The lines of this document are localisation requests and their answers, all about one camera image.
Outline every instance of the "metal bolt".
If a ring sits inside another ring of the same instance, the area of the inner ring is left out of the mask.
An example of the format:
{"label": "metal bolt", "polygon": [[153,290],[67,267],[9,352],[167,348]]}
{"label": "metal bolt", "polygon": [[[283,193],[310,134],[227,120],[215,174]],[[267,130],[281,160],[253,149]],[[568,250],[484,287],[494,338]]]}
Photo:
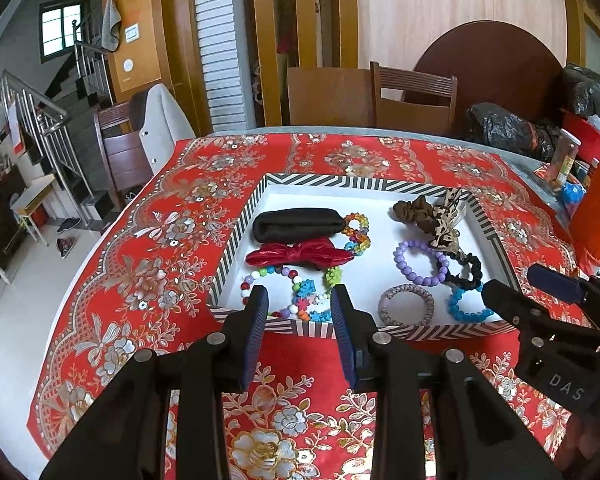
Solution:
{"label": "metal bolt", "polygon": [[151,350],[149,350],[148,348],[142,348],[141,350],[138,350],[134,354],[134,359],[136,361],[138,361],[139,363],[145,363],[149,359],[151,359],[151,357],[153,357],[153,356],[154,356],[154,353],[151,352]]}
{"label": "metal bolt", "polygon": [[387,332],[376,332],[371,338],[379,345],[386,345],[391,341],[391,334]]}
{"label": "metal bolt", "polygon": [[221,345],[226,341],[226,336],[222,332],[212,332],[206,336],[206,342],[210,345]]}
{"label": "metal bolt", "polygon": [[462,362],[462,360],[464,359],[464,354],[461,350],[458,350],[457,348],[450,348],[445,352],[445,357],[449,359],[452,363],[459,363]]}

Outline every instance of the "white shutter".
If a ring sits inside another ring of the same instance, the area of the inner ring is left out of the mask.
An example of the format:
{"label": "white shutter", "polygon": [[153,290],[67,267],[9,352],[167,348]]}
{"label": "white shutter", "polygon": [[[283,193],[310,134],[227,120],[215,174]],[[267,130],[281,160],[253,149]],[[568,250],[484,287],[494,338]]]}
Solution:
{"label": "white shutter", "polygon": [[255,127],[243,0],[195,0],[202,72],[215,132]]}

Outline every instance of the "wooden chair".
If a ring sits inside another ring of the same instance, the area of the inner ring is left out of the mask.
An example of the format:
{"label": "wooden chair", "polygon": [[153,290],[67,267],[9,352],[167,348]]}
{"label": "wooden chair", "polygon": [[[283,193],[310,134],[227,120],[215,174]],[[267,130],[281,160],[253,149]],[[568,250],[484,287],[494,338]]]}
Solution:
{"label": "wooden chair", "polygon": [[369,70],[289,68],[286,79],[291,125],[373,127]]}
{"label": "wooden chair", "polygon": [[140,132],[114,137],[103,136],[103,130],[129,121],[129,103],[121,103],[104,110],[95,110],[93,122],[100,154],[109,179],[111,199],[120,210],[124,200],[120,192],[133,186],[143,186],[154,176],[140,142]]}
{"label": "wooden chair", "polygon": [[[410,72],[371,62],[371,87],[374,103],[374,126],[386,130],[403,130],[424,134],[445,134],[456,113],[458,80],[453,77]],[[414,104],[385,99],[381,89],[402,90],[407,95],[424,94],[446,101],[448,105]]]}

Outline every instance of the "black and white striped edge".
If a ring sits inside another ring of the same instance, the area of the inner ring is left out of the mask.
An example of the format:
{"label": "black and white striped edge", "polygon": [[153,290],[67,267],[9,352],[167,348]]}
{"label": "black and white striped edge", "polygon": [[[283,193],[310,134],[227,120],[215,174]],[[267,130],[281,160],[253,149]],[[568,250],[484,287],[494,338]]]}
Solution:
{"label": "black and white striped edge", "polygon": [[[218,270],[212,280],[209,290],[210,303],[207,305],[214,318],[223,322],[226,317],[233,312],[228,308],[218,306],[222,287],[226,282],[227,276],[234,261],[235,253],[238,250],[238,244],[247,229],[251,216],[262,198],[264,190],[269,184],[279,184],[283,186],[322,186],[322,187],[346,187],[349,189],[370,189],[379,191],[392,191],[398,193],[408,193],[417,195],[426,195],[442,197],[447,191],[447,187],[433,186],[431,184],[420,184],[414,182],[404,182],[401,180],[385,180],[382,178],[363,178],[357,176],[335,176],[335,175],[316,175],[316,174],[298,174],[298,173],[267,173],[259,181],[256,189],[248,198],[238,221],[231,232],[226,247],[222,252]],[[471,192],[464,190],[460,195],[461,200],[467,200],[469,207],[475,215],[478,225],[482,229],[485,237],[493,246],[498,255],[502,268],[505,271],[507,284],[515,290],[521,292],[522,288],[516,277],[513,267],[507,258],[504,247],[500,243],[498,234],[491,225],[487,215]],[[331,323],[320,323],[314,321],[301,321],[299,319],[267,319],[265,330],[267,332],[277,332],[282,334],[293,334],[307,337],[319,337],[335,339],[335,332]],[[394,337],[403,340],[414,341],[432,341],[432,340],[453,340],[462,338],[482,337],[487,335],[510,332],[514,328],[505,321],[495,321],[488,323],[467,323],[454,325],[430,325],[430,326],[393,326],[381,328],[383,332],[388,332]]]}

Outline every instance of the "floral tablecloth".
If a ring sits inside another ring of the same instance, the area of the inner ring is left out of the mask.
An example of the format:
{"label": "floral tablecloth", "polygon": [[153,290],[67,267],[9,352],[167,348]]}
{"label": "floral tablecloth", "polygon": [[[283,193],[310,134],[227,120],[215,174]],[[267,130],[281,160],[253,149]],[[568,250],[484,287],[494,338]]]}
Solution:
{"label": "floral tablecloth", "polygon": [[[536,262],[570,272],[573,255],[552,211],[497,155],[395,137],[275,134],[181,141],[101,240],[62,308],[27,423],[47,456],[135,351],[182,350],[218,329],[205,306],[211,279],[264,173],[346,174],[469,189],[496,229],[525,294],[559,319],[584,322],[579,309],[526,282],[526,270]],[[510,332],[454,345],[553,456],[569,413],[514,375],[517,337]],[[450,343],[416,345],[442,352]],[[266,333],[259,361],[249,391],[224,396],[232,476],[368,479],[376,400],[347,389],[336,342]],[[426,395],[422,400],[432,474]],[[174,478],[177,403],[173,392],[169,479]]]}

